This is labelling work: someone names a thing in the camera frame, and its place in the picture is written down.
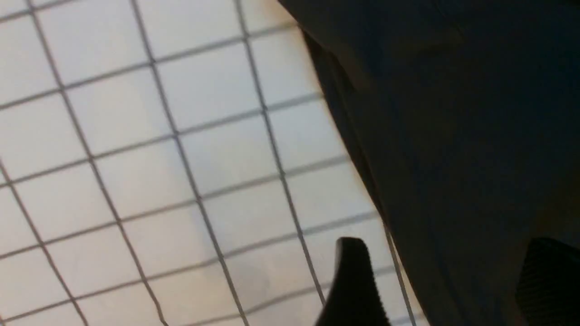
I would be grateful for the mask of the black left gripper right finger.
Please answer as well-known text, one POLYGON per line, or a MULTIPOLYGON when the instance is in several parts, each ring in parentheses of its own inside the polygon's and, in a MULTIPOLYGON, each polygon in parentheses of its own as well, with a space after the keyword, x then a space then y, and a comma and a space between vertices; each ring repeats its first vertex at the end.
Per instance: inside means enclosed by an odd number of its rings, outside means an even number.
POLYGON ((533 239, 516 288, 530 326, 580 324, 580 252, 554 239, 533 239))

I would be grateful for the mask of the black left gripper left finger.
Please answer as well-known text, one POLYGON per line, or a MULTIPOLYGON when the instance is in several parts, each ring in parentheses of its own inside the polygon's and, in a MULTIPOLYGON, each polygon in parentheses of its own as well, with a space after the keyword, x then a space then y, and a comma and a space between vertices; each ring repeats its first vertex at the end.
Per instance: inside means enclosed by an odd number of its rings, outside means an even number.
POLYGON ((336 241, 335 273, 317 326, 389 326, 367 246, 362 239, 336 241))

